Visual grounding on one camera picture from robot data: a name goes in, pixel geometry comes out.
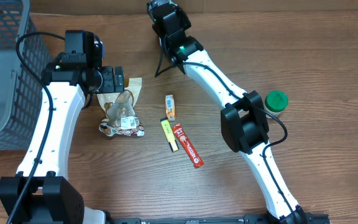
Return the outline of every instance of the small bottle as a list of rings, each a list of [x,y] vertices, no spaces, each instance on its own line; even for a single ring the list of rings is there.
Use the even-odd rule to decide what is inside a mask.
[[[274,116],[278,116],[288,106],[288,97],[282,91],[275,90],[269,93],[265,99],[265,110]]]

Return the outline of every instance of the red stick package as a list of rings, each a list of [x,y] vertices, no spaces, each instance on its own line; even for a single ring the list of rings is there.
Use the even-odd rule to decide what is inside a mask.
[[[204,165],[203,160],[198,155],[196,149],[194,148],[189,138],[185,134],[183,128],[181,128],[181,125],[180,124],[175,125],[174,127],[172,127],[172,131],[180,141],[180,144],[183,146],[187,154],[189,155],[191,161],[194,164],[194,167],[200,168],[201,166],[203,166]]]

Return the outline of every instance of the yellow highlighter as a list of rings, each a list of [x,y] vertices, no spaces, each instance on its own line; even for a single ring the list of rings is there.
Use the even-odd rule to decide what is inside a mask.
[[[161,126],[164,129],[165,137],[167,137],[169,146],[171,147],[172,152],[179,151],[179,146],[175,135],[173,135],[171,125],[169,124],[168,118],[161,119]]]

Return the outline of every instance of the gray plastic basket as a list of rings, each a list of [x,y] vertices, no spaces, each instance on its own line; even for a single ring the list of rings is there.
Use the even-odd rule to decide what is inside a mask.
[[[29,0],[0,0],[0,150],[27,149],[37,124],[42,88],[22,68],[15,43],[36,28]],[[21,52],[37,74],[51,60],[41,36],[25,39]]]

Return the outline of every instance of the wooden table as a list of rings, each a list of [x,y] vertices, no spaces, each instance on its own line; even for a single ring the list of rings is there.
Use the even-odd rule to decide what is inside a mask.
[[[39,30],[64,35],[84,29],[106,44],[105,65],[142,77],[135,107],[142,138],[107,140],[94,102],[81,112],[71,145],[69,178],[86,206],[114,217],[180,218],[264,213],[248,165],[220,133],[219,110],[178,69],[154,78],[160,49],[151,21],[139,16],[33,16]],[[262,96],[283,90],[289,137],[273,153],[293,195],[332,223],[358,223],[358,11],[191,14],[188,34],[235,83]],[[46,37],[56,55],[63,42]],[[164,96],[173,94],[177,121],[205,165],[194,169],[183,150],[172,154],[163,135]],[[281,138],[270,123],[270,138]],[[25,151],[0,152],[0,176],[12,176]],[[6,221],[0,203],[0,223]]]

